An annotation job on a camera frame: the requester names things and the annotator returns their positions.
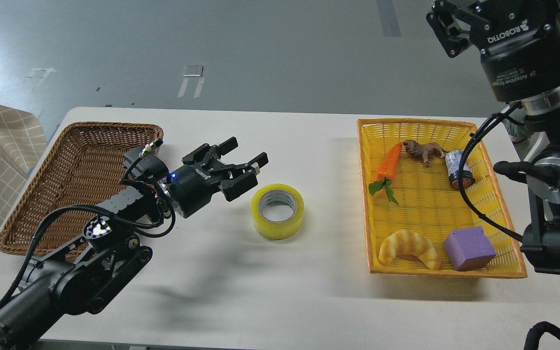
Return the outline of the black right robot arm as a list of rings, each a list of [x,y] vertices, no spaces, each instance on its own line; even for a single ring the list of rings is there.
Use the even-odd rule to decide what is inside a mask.
[[[480,126],[462,153],[471,150],[517,108],[526,111],[525,126],[545,133],[548,144],[530,160],[496,162],[493,169],[527,185],[531,224],[522,235],[487,223],[521,243],[538,273],[560,275],[560,0],[437,0],[426,16],[449,57],[470,46],[495,98],[509,104]],[[543,334],[560,341],[560,328],[535,324],[526,350],[536,350]]]

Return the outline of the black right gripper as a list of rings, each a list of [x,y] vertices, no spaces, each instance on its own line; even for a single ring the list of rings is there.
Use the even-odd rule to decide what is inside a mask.
[[[448,57],[476,46],[498,101],[560,87],[557,0],[436,0],[426,20]]]

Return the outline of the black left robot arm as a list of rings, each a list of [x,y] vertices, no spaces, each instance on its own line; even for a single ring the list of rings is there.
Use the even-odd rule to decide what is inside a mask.
[[[0,350],[27,350],[64,315],[98,314],[149,263],[153,250],[142,237],[168,235],[177,217],[188,218],[215,193],[227,201],[258,185],[262,152],[242,164],[221,157],[238,146],[235,137],[204,143],[169,171],[156,156],[157,138],[124,155],[120,192],[97,205],[55,209],[38,225],[21,269],[0,299]],[[34,255],[47,230],[68,212],[91,213],[73,239],[47,255]]]

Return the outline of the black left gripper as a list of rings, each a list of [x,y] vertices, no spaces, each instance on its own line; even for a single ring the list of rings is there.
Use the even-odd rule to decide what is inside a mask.
[[[168,192],[181,217],[191,217],[204,208],[215,193],[222,193],[230,202],[258,185],[257,176],[269,162],[266,152],[243,164],[226,165],[219,171],[204,168],[212,159],[220,159],[237,146],[236,137],[215,145],[204,143],[181,159],[184,165],[168,173]]]

